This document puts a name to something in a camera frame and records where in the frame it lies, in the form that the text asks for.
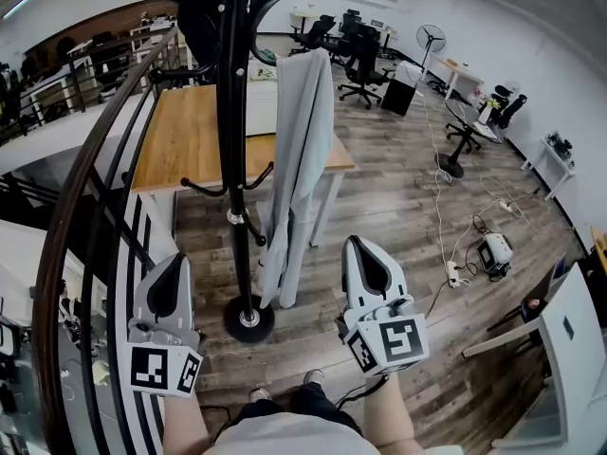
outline gray jacket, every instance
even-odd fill
[[[262,308],[280,295],[295,303],[313,218],[312,192],[333,145],[333,77],[327,52],[279,59],[276,157],[272,192],[258,205],[267,237],[258,286]]]

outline wooden floor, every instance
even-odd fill
[[[334,79],[336,87],[345,82],[343,70],[335,65]],[[444,125],[451,115],[432,90],[419,88],[426,96],[437,146],[450,153],[456,142],[447,141]],[[407,117],[401,118],[375,105],[367,111],[356,97],[339,101],[338,94],[336,90],[335,131],[360,171],[345,176],[323,244],[305,254],[297,304],[290,309],[275,306],[276,327],[265,342],[241,344],[222,325],[223,306],[238,294],[226,221],[228,199],[189,191],[178,195],[177,242],[193,263],[196,325],[209,336],[208,357],[197,385],[199,400],[228,406],[232,416],[255,387],[264,386],[281,401],[286,399],[281,395],[301,384],[311,369],[324,370],[325,390],[334,400],[362,384],[359,367],[341,345],[334,324],[344,305],[340,250],[349,234],[376,242],[394,255],[420,312],[426,311],[446,279],[434,208],[432,137],[421,98],[415,97]],[[540,186],[532,173],[520,171],[522,160],[507,144],[483,141],[480,152],[462,154],[460,163],[464,179],[450,185],[441,181],[448,256],[470,216],[491,202],[479,184],[482,175],[499,180],[514,197]],[[247,192],[250,211],[268,190],[266,184]],[[431,357],[399,374],[416,436],[424,447],[459,444],[468,454],[487,453],[490,441],[512,427],[541,388],[546,363],[542,349],[514,360],[508,358],[514,346],[469,360],[461,352],[488,338],[487,327],[513,308],[563,252],[570,259],[580,255],[565,220],[552,202],[543,201],[543,194],[526,198],[520,206],[544,234],[498,207],[483,215],[489,228],[503,232],[513,244],[512,270],[496,283],[483,273],[472,277],[464,272],[471,286],[443,288],[428,319]],[[464,264],[467,246],[479,237],[473,229],[464,238],[455,255],[458,264]],[[250,247],[254,271],[259,249],[252,241]],[[475,255],[469,255],[469,261],[478,263]],[[362,424],[361,407],[355,403],[348,410]],[[221,411],[205,411],[211,431],[224,417]]]

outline sneaker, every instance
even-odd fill
[[[322,382],[324,381],[324,374],[322,371],[315,369],[314,371],[310,371],[305,375],[303,379],[304,384],[316,383],[322,388]]]
[[[260,399],[267,399],[269,401],[272,400],[272,396],[270,396],[269,392],[263,389],[252,391],[248,396],[248,400],[250,403],[257,403]]]

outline black metal coat rack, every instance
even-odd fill
[[[154,82],[187,80],[216,72],[217,124],[223,185],[212,191],[184,177],[181,184],[210,197],[230,194],[228,221],[240,296],[224,312],[226,329],[243,342],[259,342],[274,327],[274,312],[260,308],[260,298],[251,295],[248,233],[259,246],[266,238],[248,218],[244,191],[255,189],[272,171],[270,162],[262,174],[247,184],[245,130],[247,110],[248,56],[276,65],[263,56],[256,44],[257,27],[267,12],[281,0],[171,0],[178,4],[178,25],[198,61],[195,70],[155,70]]]

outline white table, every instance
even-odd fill
[[[442,65],[444,65],[445,67],[448,67],[451,70],[451,77],[449,79],[449,91],[447,91],[447,96],[445,96],[445,100],[448,100],[451,97],[453,88],[457,84],[457,80],[460,78],[460,76],[462,78],[475,82],[477,87],[483,83],[483,80],[481,80],[480,78],[477,78],[472,73],[470,73],[468,71],[468,68],[465,67],[464,65],[450,64],[447,61],[443,61],[439,57],[434,56],[433,54],[428,54],[428,58],[430,60],[428,61],[428,64],[424,68],[423,74],[421,75],[422,81],[426,80],[426,75],[428,74],[428,69],[430,68],[430,66],[432,64],[432,61],[437,61],[438,63],[441,63]]]
[[[94,77],[95,70],[93,69],[93,64],[92,64],[90,56],[86,56],[81,59],[75,60],[74,69],[78,69],[83,64],[87,65],[87,68],[86,68],[87,74],[91,78]],[[46,91],[49,87],[55,86],[57,84],[60,84],[64,91],[65,101],[67,102],[67,107],[69,108],[69,113],[71,114],[74,112],[74,110],[72,109],[73,103],[72,103],[71,95],[69,94],[69,89],[67,87],[67,78],[69,77],[69,74],[70,74],[69,64],[65,64],[59,70],[59,72],[57,74],[51,76],[50,78],[46,78],[43,81],[36,82],[36,84],[34,84],[34,86],[32,88],[21,93],[22,97],[24,95],[27,95],[28,98],[31,100],[31,104],[34,107],[34,110],[36,110],[36,115],[38,116],[38,120],[40,120],[41,124],[44,125],[44,124],[46,124],[46,122],[45,122],[45,117],[40,108],[40,102],[38,102],[38,99],[36,97],[43,91]]]
[[[557,192],[561,189],[562,184],[564,184],[567,180],[569,180],[571,177],[573,177],[576,174],[576,171],[570,169],[567,166],[567,164],[562,161],[562,158],[560,158],[559,155],[555,152],[554,147],[550,146],[545,138],[542,138],[540,140],[540,142],[542,143],[543,146],[540,149],[540,153],[535,158],[534,162],[538,163],[538,161],[540,160],[540,158],[542,157],[544,152],[547,151],[557,161],[557,163],[561,166],[562,171],[563,171],[563,174],[562,174],[561,180],[559,180],[559,183],[555,187],[553,187],[552,191],[550,191],[543,199],[544,201],[547,201],[548,199],[552,199],[557,194]],[[534,165],[529,158],[521,166],[521,170],[523,171],[524,168],[527,166],[529,167],[529,169],[534,168]]]
[[[86,42],[82,42],[78,45],[76,45],[73,49],[70,49],[67,51],[68,54],[78,54],[80,52],[84,52],[84,50],[89,47],[91,44],[93,44],[93,39],[89,39]]]
[[[539,330],[552,369],[551,384],[558,413],[525,417],[517,433],[495,440],[494,447],[565,444],[595,397],[595,389],[605,367],[605,348],[595,306],[581,270],[574,264],[540,316],[501,336],[468,347],[462,354],[471,357]]]
[[[294,19],[302,19],[302,27],[300,28],[300,33],[303,34],[305,30],[305,19],[318,19],[320,15],[318,13],[309,11],[292,11],[291,17]]]

